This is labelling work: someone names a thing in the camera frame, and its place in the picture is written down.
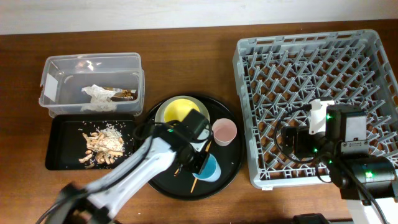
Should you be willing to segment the blue cup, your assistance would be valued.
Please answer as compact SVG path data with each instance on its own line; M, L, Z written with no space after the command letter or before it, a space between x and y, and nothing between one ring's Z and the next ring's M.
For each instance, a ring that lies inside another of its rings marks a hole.
M221 167L218 164L215 156L210 154L205 168L202 170L201 174L193 173L192 175L198 180L205 182L215 182L220 178Z

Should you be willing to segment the wooden chopstick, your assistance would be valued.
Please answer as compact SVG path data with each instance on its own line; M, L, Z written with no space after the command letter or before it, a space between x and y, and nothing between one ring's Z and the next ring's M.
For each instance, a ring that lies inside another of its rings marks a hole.
M197 178L195 178L194 179L194 181L193 181L193 184L192 184L192 187L191 187L191 189L190 189L190 193L193 193L193 191L194 191L194 189L195 189L195 186L196 186L196 184L197 184Z
M196 173L198 171L198 159L201 152L208 152L210 150L211 140L205 143L190 143L177 154L178 168L174 172L174 177L181 172Z

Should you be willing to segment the yellow bowl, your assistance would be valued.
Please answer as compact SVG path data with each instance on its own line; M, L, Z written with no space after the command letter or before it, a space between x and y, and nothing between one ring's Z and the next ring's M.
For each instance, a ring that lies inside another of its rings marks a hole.
M183 119L189 114L191 110L199 111L199 107L191 100L188 99L177 99L169 103L164 111L164 121L167 123L169 121L178 120L183 121Z

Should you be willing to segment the grey plate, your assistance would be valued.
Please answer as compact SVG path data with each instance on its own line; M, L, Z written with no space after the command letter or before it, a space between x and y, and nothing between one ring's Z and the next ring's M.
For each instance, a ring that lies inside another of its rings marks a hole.
M194 98L191 96L186 96L186 95L181 95L181 96L175 96L172 97L168 100L166 100L164 103L161 104L160 108L157 110L156 115L155 115L155 122L159 122L159 123L166 123L164 121L164 111L166 106L171 103L173 100L177 100L177 99L188 99L193 101L198 107L199 107L199 112L205 116L205 118L210 121L210 114L206 108L206 106L198 99L198 98Z

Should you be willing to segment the gold foil wrapper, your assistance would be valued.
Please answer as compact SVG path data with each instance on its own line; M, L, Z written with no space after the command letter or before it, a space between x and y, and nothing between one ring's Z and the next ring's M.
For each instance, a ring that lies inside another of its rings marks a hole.
M133 101L137 99L137 90L104 87L105 90L114 91L112 101Z

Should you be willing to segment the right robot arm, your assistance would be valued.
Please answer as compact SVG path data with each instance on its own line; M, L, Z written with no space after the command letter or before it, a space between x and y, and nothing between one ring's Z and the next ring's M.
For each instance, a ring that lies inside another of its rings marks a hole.
M273 139L296 164L324 164L353 223L397 223L397 172L386 157L372 156L367 112L359 106L315 98L283 114Z

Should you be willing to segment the food scraps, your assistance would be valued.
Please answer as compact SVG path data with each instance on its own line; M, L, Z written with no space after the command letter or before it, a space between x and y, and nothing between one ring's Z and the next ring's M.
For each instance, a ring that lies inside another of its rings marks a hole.
M106 123L105 128L96 128L93 132L82 133L85 140L85 156L78 159L86 169L95 166L110 166L125 155L122 133L113 124Z

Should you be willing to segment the white napkin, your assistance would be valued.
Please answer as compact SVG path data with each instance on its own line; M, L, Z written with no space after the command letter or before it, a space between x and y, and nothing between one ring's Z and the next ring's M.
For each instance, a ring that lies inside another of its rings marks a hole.
M110 112L117 109L117 106L111 100L116 91L106 90L98 85L84 87L81 91L91 96L90 103L82 106L81 111Z

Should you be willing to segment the pink cup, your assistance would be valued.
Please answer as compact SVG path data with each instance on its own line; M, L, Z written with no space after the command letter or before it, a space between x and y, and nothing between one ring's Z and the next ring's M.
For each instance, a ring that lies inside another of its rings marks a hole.
M219 146L227 146L238 133L235 123L227 118L217 119L212 125L215 143Z

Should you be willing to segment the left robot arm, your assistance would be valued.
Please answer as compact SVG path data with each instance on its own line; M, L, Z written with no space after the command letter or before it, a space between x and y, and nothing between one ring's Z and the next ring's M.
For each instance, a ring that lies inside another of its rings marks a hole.
M181 170L199 174L209 153L196 150L213 137L210 121L191 110L182 121L150 122L149 135L129 158L102 178L83 188L64 186L56 202L38 223L114 223L125 203L148 181L177 163Z

